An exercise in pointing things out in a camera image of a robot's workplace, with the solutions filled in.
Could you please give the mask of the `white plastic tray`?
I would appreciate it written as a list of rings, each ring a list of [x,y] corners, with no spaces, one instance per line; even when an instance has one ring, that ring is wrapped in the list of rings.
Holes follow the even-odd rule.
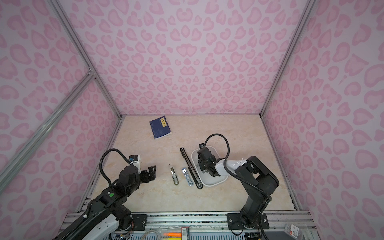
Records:
[[[217,150],[214,147],[211,147],[211,146],[207,146],[207,147],[217,159],[220,158]],[[191,157],[192,157],[193,166],[195,167],[195,170],[197,171],[198,176],[200,177],[200,180],[203,183],[203,185],[205,187],[214,187],[214,186],[217,186],[217,185],[225,182],[228,179],[228,173],[224,169],[223,160],[219,161],[216,164],[216,170],[219,172],[219,174],[221,176],[220,177],[212,177],[207,171],[202,172],[200,167],[199,167],[198,153],[197,153],[197,151],[199,149],[200,148],[194,150],[191,153]]]

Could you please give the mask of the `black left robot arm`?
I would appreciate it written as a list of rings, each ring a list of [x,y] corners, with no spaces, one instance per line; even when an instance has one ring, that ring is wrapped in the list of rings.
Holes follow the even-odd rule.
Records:
[[[117,229],[132,227],[132,213],[124,203],[140,184],[156,179],[156,169],[151,166],[139,171],[134,165],[126,166],[119,178],[91,200],[85,212],[54,239],[102,240]]]

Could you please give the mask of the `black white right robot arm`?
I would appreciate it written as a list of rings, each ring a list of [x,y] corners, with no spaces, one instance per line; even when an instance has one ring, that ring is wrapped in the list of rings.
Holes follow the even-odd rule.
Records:
[[[253,229],[263,222],[261,214],[272,201],[272,194],[280,185],[277,177],[256,156],[239,161],[220,158],[216,149],[200,144],[192,154],[198,174],[207,187],[225,181],[229,176],[240,181],[248,194],[240,210],[240,221],[245,228]]]

